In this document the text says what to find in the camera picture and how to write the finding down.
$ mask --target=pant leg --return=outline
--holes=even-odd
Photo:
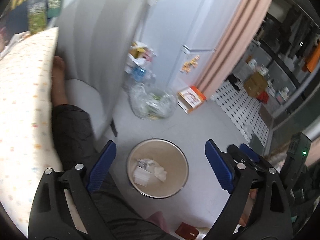
[[[77,163],[83,163],[90,170],[98,160],[90,117],[79,107],[60,105],[53,109],[52,135],[64,170],[70,170]],[[153,223],[143,220],[126,203],[110,174],[106,176],[100,189],[91,193],[91,198],[118,240],[177,239]]]

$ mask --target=cardboard box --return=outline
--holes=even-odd
[[[267,86],[267,81],[259,72],[253,73],[243,85],[249,97],[252,98],[258,97],[266,89]]]
[[[195,86],[186,88],[178,93],[178,105],[187,113],[199,107],[206,97]]]

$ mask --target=white container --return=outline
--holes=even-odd
[[[167,171],[165,182],[150,178],[147,186],[134,183],[133,172],[138,159],[151,159]],[[172,142],[150,139],[139,143],[131,151],[127,160],[127,174],[133,187],[151,198],[167,198],[178,193],[188,180],[189,166],[183,152]]]

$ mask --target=white refrigerator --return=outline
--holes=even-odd
[[[149,8],[141,41],[156,54],[157,83],[174,91],[194,85],[212,57],[241,0],[158,0]],[[198,67],[181,72],[199,55]]]

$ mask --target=gray chair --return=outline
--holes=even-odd
[[[74,0],[56,21],[70,104],[89,113],[99,140],[112,121],[130,44],[147,0]]]

